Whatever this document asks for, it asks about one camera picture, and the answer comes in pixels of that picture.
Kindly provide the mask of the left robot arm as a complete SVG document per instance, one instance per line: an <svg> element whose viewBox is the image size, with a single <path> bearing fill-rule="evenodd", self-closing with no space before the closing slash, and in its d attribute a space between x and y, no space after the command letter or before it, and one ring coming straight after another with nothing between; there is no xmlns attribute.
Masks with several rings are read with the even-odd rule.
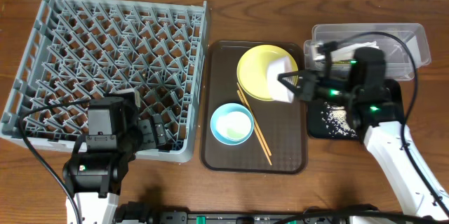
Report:
<svg viewBox="0 0 449 224"><path fill-rule="evenodd" d="M78 137L63 178L70 195L68 223L153 223L149 205L119 204L128 165L140 150L165 143L163 119L139 118L139 100L133 94L112 94L91 100L88 132Z"/></svg>

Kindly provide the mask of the white bowl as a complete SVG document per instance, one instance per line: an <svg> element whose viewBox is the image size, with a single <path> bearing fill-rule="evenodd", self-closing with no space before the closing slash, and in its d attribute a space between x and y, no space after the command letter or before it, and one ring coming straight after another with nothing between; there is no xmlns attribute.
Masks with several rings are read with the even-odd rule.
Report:
<svg viewBox="0 0 449 224"><path fill-rule="evenodd" d="M293 71L294 62L289 55L272 60L267 67L267 88L269 95L274 101L292 103L294 94L285 87L279 80L280 74Z"/></svg>

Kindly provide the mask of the white napkin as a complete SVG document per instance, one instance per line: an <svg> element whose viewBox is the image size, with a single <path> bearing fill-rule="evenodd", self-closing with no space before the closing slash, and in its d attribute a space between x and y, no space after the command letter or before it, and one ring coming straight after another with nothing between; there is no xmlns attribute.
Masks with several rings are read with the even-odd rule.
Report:
<svg viewBox="0 0 449 224"><path fill-rule="evenodd" d="M331 55L333 62L351 60L354 57L355 50L358 48L364 48L364 47L376 48L376 49L380 48L377 45L376 41L372 41L372 42L365 42L365 43L352 44L349 46L345 46L343 48L337 49L336 51L332 51L330 53L330 55Z"/></svg>

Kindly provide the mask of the yellow plate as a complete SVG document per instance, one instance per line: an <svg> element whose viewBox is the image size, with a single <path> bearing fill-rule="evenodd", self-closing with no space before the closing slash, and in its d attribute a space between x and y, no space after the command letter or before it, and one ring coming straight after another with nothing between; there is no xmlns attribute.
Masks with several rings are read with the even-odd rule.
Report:
<svg viewBox="0 0 449 224"><path fill-rule="evenodd" d="M291 103L293 93L278 80L278 75L299 70L293 56L275 45L259 45L246 51L238 62L236 75L241 88L262 101Z"/></svg>

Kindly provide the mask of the light blue bowl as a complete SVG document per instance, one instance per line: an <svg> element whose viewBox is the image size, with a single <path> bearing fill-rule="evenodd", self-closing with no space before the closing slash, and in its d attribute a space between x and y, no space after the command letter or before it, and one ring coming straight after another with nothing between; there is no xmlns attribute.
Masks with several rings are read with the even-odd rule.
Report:
<svg viewBox="0 0 449 224"><path fill-rule="evenodd" d="M250 111L238 103L218 107L210 118L210 129L224 145L240 145L251 137L254 122Z"/></svg>

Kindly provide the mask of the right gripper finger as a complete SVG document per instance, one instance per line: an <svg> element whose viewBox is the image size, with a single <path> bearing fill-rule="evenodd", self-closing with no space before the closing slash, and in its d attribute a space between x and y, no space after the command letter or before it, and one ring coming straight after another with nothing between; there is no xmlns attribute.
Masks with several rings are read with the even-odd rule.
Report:
<svg viewBox="0 0 449 224"><path fill-rule="evenodd" d="M308 70L300 70L295 72L286 72L281 73L277 76L277 79L280 80L286 80L286 81L298 81L303 78L303 76L308 73Z"/></svg>
<svg viewBox="0 0 449 224"><path fill-rule="evenodd" d="M280 81L279 83L280 85L282 85L282 87L284 87L287 90L288 95L291 98L297 98L303 93L302 87L301 85L299 85L297 81L296 82Z"/></svg>

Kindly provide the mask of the green snack wrapper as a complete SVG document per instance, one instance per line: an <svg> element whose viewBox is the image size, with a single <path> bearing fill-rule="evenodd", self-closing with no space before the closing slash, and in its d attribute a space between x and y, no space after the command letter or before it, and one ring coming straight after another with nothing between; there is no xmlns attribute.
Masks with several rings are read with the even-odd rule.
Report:
<svg viewBox="0 0 449 224"><path fill-rule="evenodd" d="M333 62L333 65L337 65L337 66L343 66L343 65L353 65L357 63L356 60L341 60L341 61L335 61Z"/></svg>

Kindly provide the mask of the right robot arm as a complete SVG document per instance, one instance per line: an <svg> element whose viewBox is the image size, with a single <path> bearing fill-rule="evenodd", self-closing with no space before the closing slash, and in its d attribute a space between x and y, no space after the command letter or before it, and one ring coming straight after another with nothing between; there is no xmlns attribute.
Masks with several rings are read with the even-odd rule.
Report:
<svg viewBox="0 0 449 224"><path fill-rule="evenodd" d="M343 107L348 125L374 156L406 215L448 220L448 193L416 148L384 52L374 45L343 47L338 41L315 50L320 70L280 73L278 81L304 102Z"/></svg>

